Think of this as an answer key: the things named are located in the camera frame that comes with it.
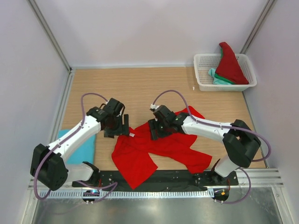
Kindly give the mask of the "bright red t shirt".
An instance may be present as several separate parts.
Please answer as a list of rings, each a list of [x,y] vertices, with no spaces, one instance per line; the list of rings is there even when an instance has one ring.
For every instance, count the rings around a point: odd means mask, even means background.
[[[129,136],[118,137],[112,160],[131,189],[136,189],[158,168],[150,153],[184,164],[191,174],[202,173],[212,161],[212,156],[191,149],[196,135],[174,133],[152,140],[147,122],[129,131]]]

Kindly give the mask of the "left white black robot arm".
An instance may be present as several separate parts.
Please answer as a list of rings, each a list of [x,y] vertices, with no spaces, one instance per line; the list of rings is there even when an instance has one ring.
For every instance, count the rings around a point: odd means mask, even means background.
[[[100,180],[99,169],[90,162],[67,164],[71,155],[90,137],[99,132],[104,137],[129,135],[128,115],[125,105],[111,98],[100,107],[84,113],[82,120],[61,138],[45,146],[39,144],[33,151],[30,174],[51,191],[58,190],[66,182],[73,186],[96,186]]]

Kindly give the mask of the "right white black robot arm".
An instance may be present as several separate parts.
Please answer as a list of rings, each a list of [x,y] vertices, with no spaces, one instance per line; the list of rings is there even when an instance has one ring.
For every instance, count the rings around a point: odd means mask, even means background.
[[[261,146],[259,138],[239,119],[221,123],[201,119],[190,111],[176,115],[164,105],[151,105],[150,110],[154,115],[154,119],[148,121],[153,140],[180,133],[205,137],[224,145],[227,155],[203,175],[210,185],[223,185],[237,168],[248,168]]]

